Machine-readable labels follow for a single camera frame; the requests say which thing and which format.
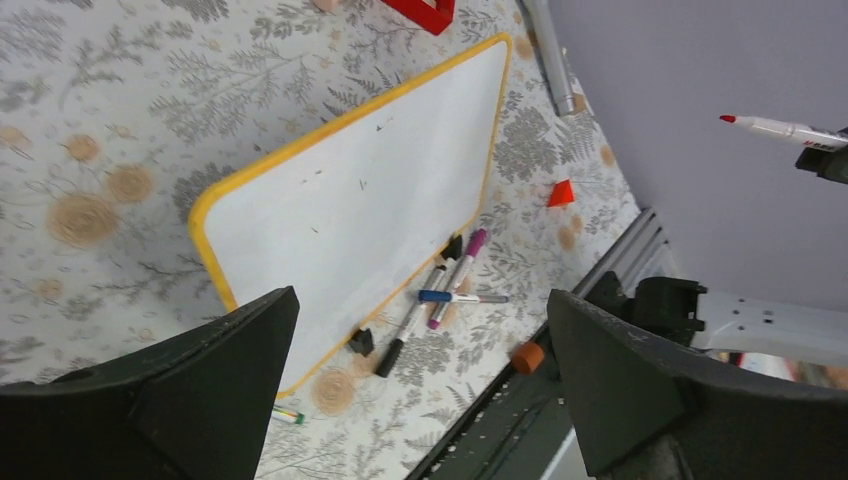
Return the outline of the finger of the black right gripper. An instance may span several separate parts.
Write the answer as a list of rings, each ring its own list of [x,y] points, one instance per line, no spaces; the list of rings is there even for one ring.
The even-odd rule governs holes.
[[[825,180],[846,184],[847,183],[847,128],[839,131],[822,130],[810,127],[810,130],[830,137],[840,137],[843,146],[834,150],[821,150],[806,147],[799,155],[795,168],[801,171],[815,173],[817,177]]]

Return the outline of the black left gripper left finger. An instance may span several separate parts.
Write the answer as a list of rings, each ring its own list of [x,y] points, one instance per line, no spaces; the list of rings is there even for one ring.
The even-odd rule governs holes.
[[[49,383],[1,389],[5,479],[250,479],[300,310],[279,288]]]

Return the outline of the red capped whiteboard marker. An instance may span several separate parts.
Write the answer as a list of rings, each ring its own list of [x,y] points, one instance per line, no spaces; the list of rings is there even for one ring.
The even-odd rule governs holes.
[[[728,124],[769,137],[785,139],[805,148],[835,152],[847,146],[847,134],[809,125],[773,120],[758,116],[721,115]]]

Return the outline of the yellow framed whiteboard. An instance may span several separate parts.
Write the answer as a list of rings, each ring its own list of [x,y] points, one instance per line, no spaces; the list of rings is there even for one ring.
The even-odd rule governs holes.
[[[497,34],[208,187],[187,222],[234,310],[300,302],[292,394],[478,216],[512,39]]]

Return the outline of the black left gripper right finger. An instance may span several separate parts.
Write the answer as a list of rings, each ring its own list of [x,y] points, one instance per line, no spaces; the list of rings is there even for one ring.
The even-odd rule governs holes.
[[[600,479],[843,479],[847,394],[743,370],[563,290],[547,303],[586,470]]]

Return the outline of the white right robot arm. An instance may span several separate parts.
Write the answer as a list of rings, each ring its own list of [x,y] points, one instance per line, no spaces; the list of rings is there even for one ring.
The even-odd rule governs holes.
[[[695,349],[846,366],[846,313],[709,290],[694,280],[640,279],[651,259],[667,248],[657,214],[651,208],[643,210],[591,274],[586,300],[643,330]]]

